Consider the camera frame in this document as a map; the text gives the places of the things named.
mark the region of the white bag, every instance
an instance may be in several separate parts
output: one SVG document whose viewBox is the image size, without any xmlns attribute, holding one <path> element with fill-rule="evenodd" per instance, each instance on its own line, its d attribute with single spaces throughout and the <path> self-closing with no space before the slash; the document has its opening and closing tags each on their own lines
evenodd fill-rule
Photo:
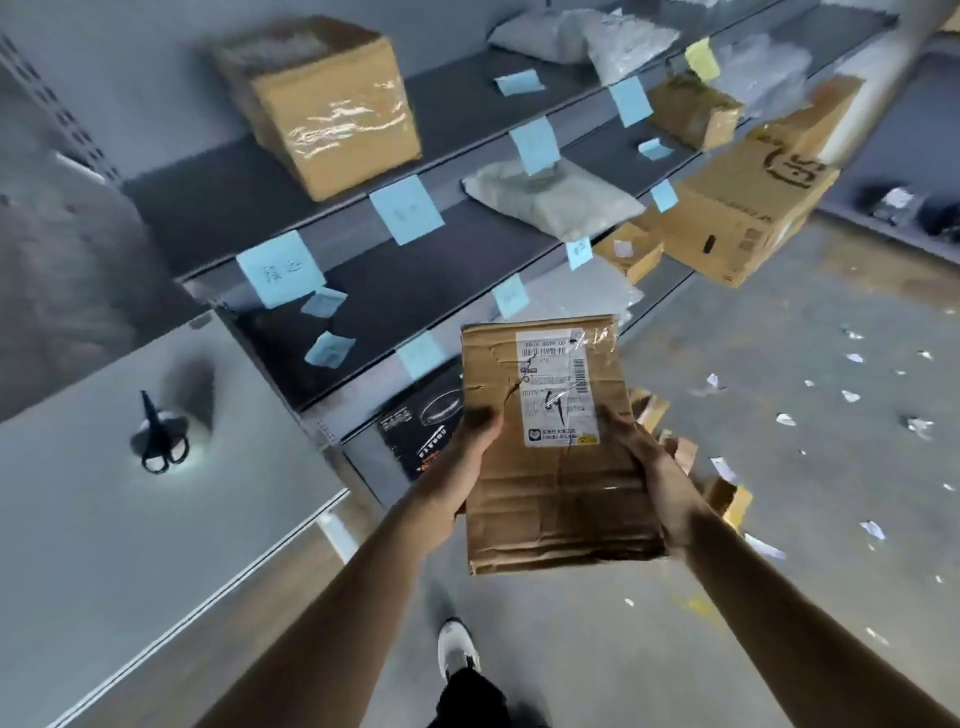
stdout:
<svg viewBox="0 0 960 728">
<path fill-rule="evenodd" d="M 599 235 L 646 209 L 567 159 L 532 177 L 519 159 L 494 162 L 467 177 L 464 189 L 487 207 L 568 243 Z"/>
</svg>

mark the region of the gray floor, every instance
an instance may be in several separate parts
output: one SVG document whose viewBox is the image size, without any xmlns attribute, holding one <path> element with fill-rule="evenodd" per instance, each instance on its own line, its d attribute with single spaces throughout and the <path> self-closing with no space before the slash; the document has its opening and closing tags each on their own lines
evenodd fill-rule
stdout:
<svg viewBox="0 0 960 728">
<path fill-rule="evenodd" d="M 744 528 L 786 552 L 783 573 L 960 712 L 960 492 L 943 486 L 960 489 L 958 325 L 960 269 L 815 218 L 739 291 L 699 279 L 623 361 L 628 383 L 673 401 L 664 424 L 700 445 L 698 470 L 723 455 L 754 492 Z M 710 373 L 728 389 L 691 396 Z M 903 426 L 914 415 L 936 423 L 932 442 Z M 681 565 L 470 577 L 460 526 L 426 564 L 366 726 L 429 722 L 452 612 L 491 679 L 554 726 L 787 725 Z"/>
</svg>

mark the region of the white sneaker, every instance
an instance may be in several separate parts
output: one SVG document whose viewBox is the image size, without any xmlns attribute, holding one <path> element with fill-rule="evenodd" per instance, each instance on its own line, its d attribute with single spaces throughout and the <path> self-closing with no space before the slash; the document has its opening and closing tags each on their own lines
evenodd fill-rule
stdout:
<svg viewBox="0 0 960 728">
<path fill-rule="evenodd" d="M 440 628 L 437 659 L 440 662 L 440 674 L 447 682 L 450 675 L 464 667 L 480 671 L 480 656 L 473 646 L 473 638 L 464 624 L 455 617 L 448 619 Z"/>
</svg>

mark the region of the sticky note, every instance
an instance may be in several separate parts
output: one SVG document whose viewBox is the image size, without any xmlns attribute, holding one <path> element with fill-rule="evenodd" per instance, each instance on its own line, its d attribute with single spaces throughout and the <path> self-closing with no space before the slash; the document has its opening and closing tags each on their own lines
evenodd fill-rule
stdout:
<svg viewBox="0 0 960 728">
<path fill-rule="evenodd" d="M 310 351 L 306 353 L 303 360 L 315 367 L 336 369 L 344 363 L 344 359 L 347 358 L 347 354 L 350 353 L 355 343 L 356 339 L 347 339 L 329 331 L 324 331 L 314 345 L 310 347 Z"/>
<path fill-rule="evenodd" d="M 650 194 L 654 196 L 654 202 L 657 203 L 657 209 L 660 212 L 666 212 L 670 207 L 680 201 L 677 198 L 677 193 L 673 189 L 673 185 L 670 184 L 670 180 L 664 180 L 658 184 L 650 190 Z"/>
<path fill-rule="evenodd" d="M 570 261 L 570 270 L 575 271 L 593 257 L 590 239 L 582 237 L 574 243 L 566 244 L 566 258 Z"/>
<path fill-rule="evenodd" d="M 414 381 L 429 374 L 446 361 L 444 351 L 437 345 L 433 334 L 425 331 L 397 348 L 396 355 L 403 362 L 407 374 Z"/>
<path fill-rule="evenodd" d="M 643 142 L 636 147 L 636 150 L 648 159 L 663 159 L 673 154 L 673 150 L 669 147 L 664 147 L 659 138 Z"/>
<path fill-rule="evenodd" d="M 500 87 L 500 93 L 504 96 L 516 96 L 518 93 L 533 93 L 534 91 L 543 91 L 546 86 L 540 82 L 540 76 L 537 75 L 536 68 L 528 68 L 519 73 L 512 73 L 509 76 L 498 76 L 493 79 Z"/>
<path fill-rule="evenodd" d="M 519 273 L 514 273 L 494 288 L 493 298 L 496 300 L 496 307 L 500 309 L 500 315 L 505 319 L 522 311 L 530 302 Z"/>
<path fill-rule="evenodd" d="M 631 76 L 629 79 L 613 84 L 610 87 L 610 95 L 616 104 L 616 110 L 620 112 L 620 121 L 625 127 L 633 126 L 654 112 L 637 76 Z"/>
<path fill-rule="evenodd" d="M 720 75 L 720 64 L 717 63 L 717 59 L 713 56 L 713 51 L 710 49 L 709 36 L 686 46 L 684 56 L 690 69 L 697 74 L 704 83 L 713 81 L 713 79 Z"/>
<path fill-rule="evenodd" d="M 237 256 L 240 270 L 266 308 L 323 288 L 326 279 L 297 231 L 285 232 Z"/>
<path fill-rule="evenodd" d="M 332 288 L 321 288 L 312 299 L 303 305 L 300 311 L 319 319 L 328 319 L 337 312 L 340 304 L 346 300 L 346 293 L 335 291 Z"/>
<path fill-rule="evenodd" d="M 397 245 L 444 226 L 444 218 L 417 175 L 371 192 L 370 201 Z"/>
<path fill-rule="evenodd" d="M 545 116 L 510 130 L 510 137 L 520 152 L 520 161 L 528 175 L 536 175 L 540 170 L 560 161 L 560 148 L 553 127 Z"/>
</svg>

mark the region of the white package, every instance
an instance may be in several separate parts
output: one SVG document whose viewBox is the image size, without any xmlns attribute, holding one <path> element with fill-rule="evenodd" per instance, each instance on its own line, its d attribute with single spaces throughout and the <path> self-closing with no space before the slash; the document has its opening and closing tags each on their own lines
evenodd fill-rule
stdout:
<svg viewBox="0 0 960 728">
<path fill-rule="evenodd" d="M 464 189 L 487 207 L 568 243 L 599 235 L 646 209 L 568 159 L 533 176 L 519 159 L 497 161 L 467 177 Z"/>
</svg>

